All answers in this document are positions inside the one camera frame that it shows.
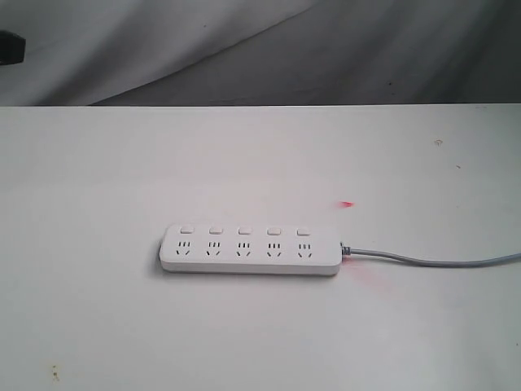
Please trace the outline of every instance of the power cord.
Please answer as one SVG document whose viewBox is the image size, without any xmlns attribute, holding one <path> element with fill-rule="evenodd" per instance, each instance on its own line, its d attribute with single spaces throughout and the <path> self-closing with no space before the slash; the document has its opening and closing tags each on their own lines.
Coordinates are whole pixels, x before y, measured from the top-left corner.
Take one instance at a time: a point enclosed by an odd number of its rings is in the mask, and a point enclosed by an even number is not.
<svg viewBox="0 0 521 391">
<path fill-rule="evenodd" d="M 407 265 L 423 266 L 423 267 L 445 267 L 445 268 L 470 268 L 470 267 L 489 267 L 499 266 L 508 263 L 521 261 L 521 253 L 507 255 L 505 257 L 483 259 L 481 261 L 428 261 L 424 259 L 409 258 L 402 255 L 384 253 L 381 251 L 361 250 L 359 248 L 350 248 L 342 246 L 342 255 L 363 255 L 366 257 L 387 258 L 399 261 Z"/>
</svg>

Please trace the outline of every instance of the white fabric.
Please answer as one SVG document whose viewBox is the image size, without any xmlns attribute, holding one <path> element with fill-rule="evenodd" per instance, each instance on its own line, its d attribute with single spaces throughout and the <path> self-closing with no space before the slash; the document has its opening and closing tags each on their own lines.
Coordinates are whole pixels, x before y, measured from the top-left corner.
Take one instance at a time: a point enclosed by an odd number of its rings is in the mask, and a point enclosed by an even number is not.
<svg viewBox="0 0 521 391">
<path fill-rule="evenodd" d="M 516 0 L 45 3 L 0 3 L 0 104 L 521 102 Z"/>
</svg>

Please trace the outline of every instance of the table surface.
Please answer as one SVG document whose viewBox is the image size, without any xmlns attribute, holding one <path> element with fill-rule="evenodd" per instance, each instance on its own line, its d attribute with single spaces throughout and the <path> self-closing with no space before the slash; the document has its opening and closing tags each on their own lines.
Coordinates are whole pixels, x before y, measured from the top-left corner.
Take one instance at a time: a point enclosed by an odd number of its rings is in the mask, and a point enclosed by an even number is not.
<svg viewBox="0 0 521 391">
<path fill-rule="evenodd" d="M 267 222 L 516 253 L 519 150 L 521 105 L 1 108 L 2 389 L 518 390 L 521 264 L 174 275 L 157 252 L 173 222 Z"/>
</svg>

